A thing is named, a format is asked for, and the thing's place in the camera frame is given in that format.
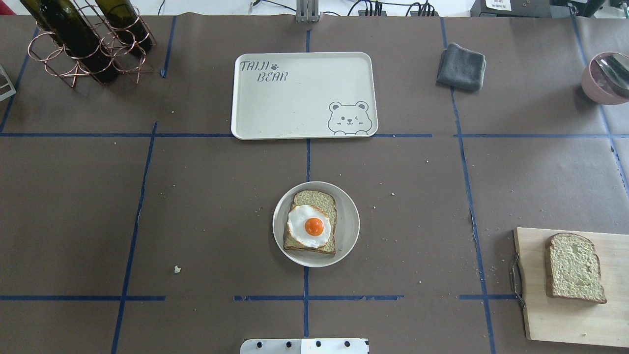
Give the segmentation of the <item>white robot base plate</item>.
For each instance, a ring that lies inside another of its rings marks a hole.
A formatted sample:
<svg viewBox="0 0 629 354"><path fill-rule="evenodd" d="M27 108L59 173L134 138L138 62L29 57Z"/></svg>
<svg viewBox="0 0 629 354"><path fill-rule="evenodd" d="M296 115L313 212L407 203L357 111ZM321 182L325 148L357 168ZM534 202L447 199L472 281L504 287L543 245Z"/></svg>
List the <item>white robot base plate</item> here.
<svg viewBox="0 0 629 354"><path fill-rule="evenodd" d="M282 338L243 341L241 354L369 354L363 338Z"/></svg>

